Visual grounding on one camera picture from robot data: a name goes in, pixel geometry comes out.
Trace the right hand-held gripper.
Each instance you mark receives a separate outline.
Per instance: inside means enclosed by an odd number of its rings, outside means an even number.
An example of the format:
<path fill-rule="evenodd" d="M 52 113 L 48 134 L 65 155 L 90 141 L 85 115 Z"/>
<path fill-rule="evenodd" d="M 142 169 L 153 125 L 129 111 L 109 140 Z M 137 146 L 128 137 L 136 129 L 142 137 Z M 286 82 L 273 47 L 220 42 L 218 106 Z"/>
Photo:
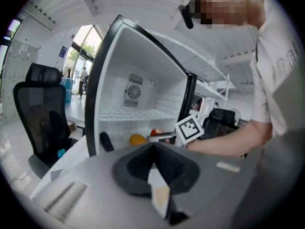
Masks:
<path fill-rule="evenodd" d="M 203 134 L 204 129 L 200 125 L 197 117 L 191 114 L 177 122 L 172 132 L 149 136 L 148 142 L 162 142 L 178 147 L 186 147 L 188 143 L 201 137 Z"/>

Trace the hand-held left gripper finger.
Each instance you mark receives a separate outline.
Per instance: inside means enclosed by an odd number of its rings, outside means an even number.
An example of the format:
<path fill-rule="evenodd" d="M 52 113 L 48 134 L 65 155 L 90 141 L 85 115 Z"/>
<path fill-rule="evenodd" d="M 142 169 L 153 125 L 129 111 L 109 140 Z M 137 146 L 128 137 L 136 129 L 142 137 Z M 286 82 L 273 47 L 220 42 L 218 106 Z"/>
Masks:
<path fill-rule="evenodd" d="M 112 145 L 112 142 L 109 138 L 109 135 L 106 132 L 100 133 L 100 143 L 104 149 L 105 152 L 111 152 L 114 150 L 114 147 Z"/>

